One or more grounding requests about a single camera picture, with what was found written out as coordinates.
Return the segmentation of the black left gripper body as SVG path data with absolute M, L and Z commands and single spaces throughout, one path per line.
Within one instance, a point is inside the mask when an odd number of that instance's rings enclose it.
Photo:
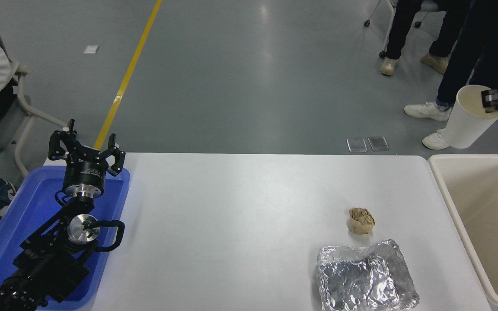
M 65 170 L 63 188 L 67 189 L 75 185 L 89 185 L 97 189 L 103 189 L 105 185 L 105 174 L 109 164 L 105 159 L 97 160 L 91 154 L 88 159 L 77 157 L 76 153 L 69 153 L 66 157 L 67 168 Z

